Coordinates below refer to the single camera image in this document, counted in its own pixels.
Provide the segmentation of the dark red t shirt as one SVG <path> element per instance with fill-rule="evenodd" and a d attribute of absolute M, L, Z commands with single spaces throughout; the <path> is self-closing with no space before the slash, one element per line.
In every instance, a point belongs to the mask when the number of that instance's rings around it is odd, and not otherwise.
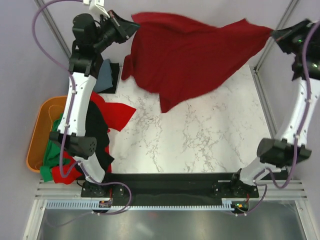
<path fill-rule="evenodd" d="M 133 77 L 140 88 L 158 94 L 162 113 L 217 89 L 263 49 L 272 32 L 246 19 L 223 27 L 164 12 L 132 19 L 140 27 L 121 78 Z"/>

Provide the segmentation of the orange plastic basket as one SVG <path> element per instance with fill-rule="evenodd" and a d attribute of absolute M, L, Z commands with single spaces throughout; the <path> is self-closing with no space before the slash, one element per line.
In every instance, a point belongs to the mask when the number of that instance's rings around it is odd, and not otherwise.
<path fill-rule="evenodd" d="M 53 123 L 64 112 L 66 96 L 46 100 L 40 107 L 30 140 L 26 165 L 34 173 L 40 172 Z"/>

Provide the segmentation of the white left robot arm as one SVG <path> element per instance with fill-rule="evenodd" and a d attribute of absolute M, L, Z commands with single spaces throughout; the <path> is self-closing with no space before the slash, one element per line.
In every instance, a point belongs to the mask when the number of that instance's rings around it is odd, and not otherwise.
<path fill-rule="evenodd" d="M 74 157 L 99 197 L 109 193 L 110 185 L 104 181 L 105 170 L 96 156 L 97 139 L 86 136 L 90 98 L 103 63 L 102 52 L 113 43 L 129 40 L 139 27 L 113 10 L 107 11 L 106 16 L 100 15 L 98 22 L 89 13 L 73 19 L 75 40 L 67 68 L 69 90 L 61 122 L 56 131 L 50 132 L 49 139 Z"/>

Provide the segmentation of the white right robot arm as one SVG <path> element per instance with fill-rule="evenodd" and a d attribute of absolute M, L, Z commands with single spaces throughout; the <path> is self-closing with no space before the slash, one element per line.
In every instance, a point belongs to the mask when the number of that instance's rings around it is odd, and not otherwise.
<path fill-rule="evenodd" d="M 234 174 L 237 178 L 229 184 L 235 197 L 247 191 L 258 180 L 285 167 L 295 169 L 311 156 L 307 149 L 309 125 L 320 98 L 320 23 L 309 19 L 284 29 L 274 30 L 271 37 L 283 53 L 294 54 L 292 83 L 293 103 L 287 116 L 273 138 L 263 138 L 257 148 L 256 158 L 247 167 Z"/>

